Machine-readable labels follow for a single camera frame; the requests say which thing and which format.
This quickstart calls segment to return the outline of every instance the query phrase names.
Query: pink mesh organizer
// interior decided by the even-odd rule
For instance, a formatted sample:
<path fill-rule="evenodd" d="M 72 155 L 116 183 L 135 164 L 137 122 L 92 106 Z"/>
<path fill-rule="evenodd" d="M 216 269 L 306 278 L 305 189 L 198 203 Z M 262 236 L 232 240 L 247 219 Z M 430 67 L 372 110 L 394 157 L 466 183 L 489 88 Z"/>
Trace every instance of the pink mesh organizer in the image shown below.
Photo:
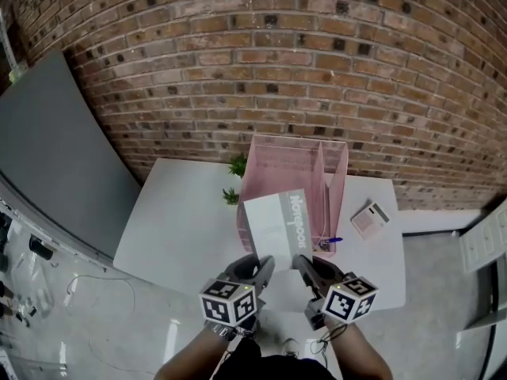
<path fill-rule="evenodd" d="M 328 252 L 320 250 L 317 244 L 320 239 L 336 234 L 348 163 L 349 150 L 345 142 L 255 135 L 242 179 L 239 204 L 278 192 L 304 189 L 314 252 L 332 256 L 334 244 Z M 324 180 L 325 171 L 334 173 L 329 184 Z M 242 207 L 238 207 L 236 223 L 243 246 L 251 251 Z"/>

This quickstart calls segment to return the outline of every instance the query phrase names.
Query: green plant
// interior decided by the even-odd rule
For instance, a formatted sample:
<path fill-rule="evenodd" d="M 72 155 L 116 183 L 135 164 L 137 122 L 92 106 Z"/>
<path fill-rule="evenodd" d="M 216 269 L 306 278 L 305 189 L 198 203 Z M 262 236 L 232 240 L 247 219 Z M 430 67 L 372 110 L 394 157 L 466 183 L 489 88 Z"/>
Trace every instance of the green plant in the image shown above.
<path fill-rule="evenodd" d="M 225 188 L 222 189 L 223 196 L 222 198 L 225 200 L 227 204 L 230 206 L 235 206 L 238 204 L 239 201 L 239 194 L 232 188 L 229 188 L 229 191 L 226 192 Z"/>
<path fill-rule="evenodd" d="M 241 178 L 245 175 L 245 169 L 246 169 L 246 158 L 243 153 L 236 156 L 235 158 L 232 158 L 229 162 L 229 173 L 230 174 L 237 174 Z"/>

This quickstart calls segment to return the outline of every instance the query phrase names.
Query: brick wall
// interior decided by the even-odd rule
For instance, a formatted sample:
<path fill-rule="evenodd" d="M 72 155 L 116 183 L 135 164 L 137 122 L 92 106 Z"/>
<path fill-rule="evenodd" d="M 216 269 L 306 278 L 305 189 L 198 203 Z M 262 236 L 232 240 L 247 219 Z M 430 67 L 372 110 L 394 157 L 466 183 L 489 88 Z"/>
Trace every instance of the brick wall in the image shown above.
<path fill-rule="evenodd" d="M 507 193 L 507 0 L 1 0 L 31 64 L 65 52 L 141 179 L 254 132 L 340 139 L 401 208 Z"/>

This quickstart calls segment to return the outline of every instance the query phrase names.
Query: concrete floor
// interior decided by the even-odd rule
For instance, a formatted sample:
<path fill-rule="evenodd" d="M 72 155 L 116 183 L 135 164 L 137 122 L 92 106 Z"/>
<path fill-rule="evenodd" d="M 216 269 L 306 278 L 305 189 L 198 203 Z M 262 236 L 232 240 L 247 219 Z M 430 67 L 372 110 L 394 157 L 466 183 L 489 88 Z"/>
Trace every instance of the concrete floor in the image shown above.
<path fill-rule="evenodd" d="M 37 290 L 46 288 L 51 311 L 45 317 L 37 314 L 31 328 L 4 318 L 0 327 L 9 336 L 0 336 L 2 342 L 13 344 L 8 350 L 11 355 L 68 366 L 58 375 L 19 367 L 20 379 L 153 378 L 162 362 L 202 328 L 197 297 L 121 272 L 104 273 L 65 253 L 55 254 L 51 265 L 28 251 L 29 234 L 19 229 L 11 234 L 6 253 L 13 269 L 2 280 L 14 292 L 34 298 Z M 407 304 L 373 312 L 359 326 L 397 380 L 476 379 L 489 329 L 466 336 L 458 333 L 480 314 L 478 305 L 486 305 L 481 300 L 487 294 L 479 289 L 487 289 L 488 283 L 480 283 L 477 275 L 463 274 L 457 240 L 449 235 L 407 238 L 405 252 Z M 79 275 L 113 280 L 78 277 L 67 292 L 67 285 Z M 278 332 L 279 340 L 295 337 L 301 345 L 299 356 L 311 357 L 308 345 L 320 335 L 310 330 L 302 314 L 287 313 L 283 321 L 269 311 L 264 314 L 261 322 L 266 331 Z M 264 353 L 276 352 L 277 346 L 269 344 L 274 337 L 266 339 Z M 328 358 L 331 373 L 340 378 L 334 358 Z"/>

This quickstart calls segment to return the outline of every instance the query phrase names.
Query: gray panel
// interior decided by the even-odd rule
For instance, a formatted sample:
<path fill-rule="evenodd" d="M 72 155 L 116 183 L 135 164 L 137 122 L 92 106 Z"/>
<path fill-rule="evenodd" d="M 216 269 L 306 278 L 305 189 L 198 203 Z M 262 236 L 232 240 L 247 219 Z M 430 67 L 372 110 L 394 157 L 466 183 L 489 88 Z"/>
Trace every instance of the gray panel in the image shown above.
<path fill-rule="evenodd" d="M 61 52 L 47 54 L 0 97 L 0 173 L 55 224 L 114 257 L 140 186 Z"/>

